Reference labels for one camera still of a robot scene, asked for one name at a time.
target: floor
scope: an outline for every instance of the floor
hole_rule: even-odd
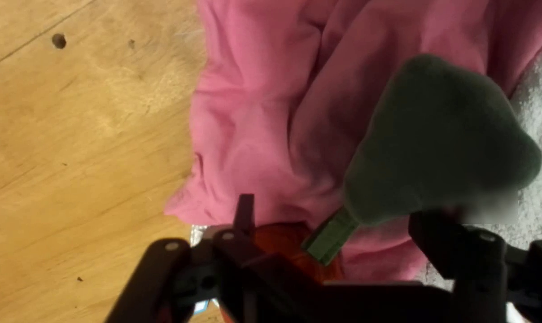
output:
[[[203,62],[192,0],[0,2],[0,323],[103,322],[187,237],[162,207]]]

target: grey-green fabric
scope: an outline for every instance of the grey-green fabric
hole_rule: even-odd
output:
[[[490,80],[435,56],[410,60],[383,94],[343,185],[343,209],[306,243],[327,264],[359,227],[499,198],[542,155]]]

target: pink fabric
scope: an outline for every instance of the pink fabric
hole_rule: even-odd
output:
[[[237,198],[257,223],[316,229],[392,74],[429,53],[489,74],[507,94],[542,47],[542,0],[200,0],[209,63],[192,103],[196,162],[167,212],[228,225]],[[426,264],[406,221],[343,250],[359,281],[406,281]]]

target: wooden surface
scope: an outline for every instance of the wooden surface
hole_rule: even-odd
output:
[[[146,246],[187,237],[162,207],[201,51],[192,0],[0,2],[0,323],[103,322]]]

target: green plush toy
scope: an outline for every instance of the green plush toy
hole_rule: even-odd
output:
[[[392,80],[345,176],[343,209],[306,243],[327,264],[359,227],[526,187],[542,153],[490,80],[417,56]]]

